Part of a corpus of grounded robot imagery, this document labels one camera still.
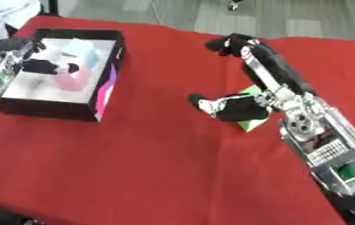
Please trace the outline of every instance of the floor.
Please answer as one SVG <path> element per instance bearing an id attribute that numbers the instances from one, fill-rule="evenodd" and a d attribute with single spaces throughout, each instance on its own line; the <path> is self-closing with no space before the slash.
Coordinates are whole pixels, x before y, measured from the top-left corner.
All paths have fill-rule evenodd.
<path id="1" fill-rule="evenodd" d="M 355 40 L 355 0 L 60 0 L 61 14 L 160 24 L 200 33 Z"/>

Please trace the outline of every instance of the pink object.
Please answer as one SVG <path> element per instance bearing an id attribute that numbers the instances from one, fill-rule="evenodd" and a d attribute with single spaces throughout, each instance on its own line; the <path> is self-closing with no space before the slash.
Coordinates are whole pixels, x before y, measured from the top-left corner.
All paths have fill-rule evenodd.
<path id="1" fill-rule="evenodd" d="M 83 61 L 78 57 L 62 57 L 59 64 L 74 63 L 79 66 L 79 70 L 75 73 L 59 73 L 54 76 L 54 80 L 61 89 L 66 91 L 81 91 L 89 80 L 90 71 Z"/>

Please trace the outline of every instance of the red tablecloth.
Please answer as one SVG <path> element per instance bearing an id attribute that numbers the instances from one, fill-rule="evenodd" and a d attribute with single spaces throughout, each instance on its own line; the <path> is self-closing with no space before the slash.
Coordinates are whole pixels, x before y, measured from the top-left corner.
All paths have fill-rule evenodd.
<path id="1" fill-rule="evenodd" d="M 213 36 L 159 25 L 38 17 L 36 28 L 118 29 L 124 61 L 102 123 L 0 113 L 0 206 L 50 224 L 343 224 L 280 139 L 244 134 L 186 101 L 251 84 Z M 355 41 L 269 40 L 355 124 Z"/>

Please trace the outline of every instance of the black box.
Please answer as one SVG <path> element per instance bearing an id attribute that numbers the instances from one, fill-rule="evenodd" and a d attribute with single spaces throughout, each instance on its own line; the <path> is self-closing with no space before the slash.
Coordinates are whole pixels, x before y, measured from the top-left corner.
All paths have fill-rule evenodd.
<path id="1" fill-rule="evenodd" d="M 44 43 L 58 45 L 78 38 L 97 49 L 98 62 L 81 91 L 59 89 L 51 75 L 19 72 L 0 98 L 0 111 L 9 114 L 101 121 L 126 52 L 123 35 L 113 30 L 39 29 Z"/>

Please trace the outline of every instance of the wire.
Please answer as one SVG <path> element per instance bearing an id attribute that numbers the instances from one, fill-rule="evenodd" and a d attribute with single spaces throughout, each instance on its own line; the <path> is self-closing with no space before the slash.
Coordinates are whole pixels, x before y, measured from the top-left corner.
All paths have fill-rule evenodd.
<path id="1" fill-rule="evenodd" d="M 161 19 L 160 13 L 158 13 L 157 7 L 156 7 L 156 5 L 154 4 L 153 0 L 142 0 L 142 1 L 144 1 L 145 3 L 146 3 L 147 1 L 149 1 L 151 8 L 152 8 L 153 12 L 154 12 L 155 15 L 156 15 L 156 19 L 157 19 L 158 24 L 159 24 L 159 25 L 164 25 L 164 22 L 163 22 L 163 20 Z"/>

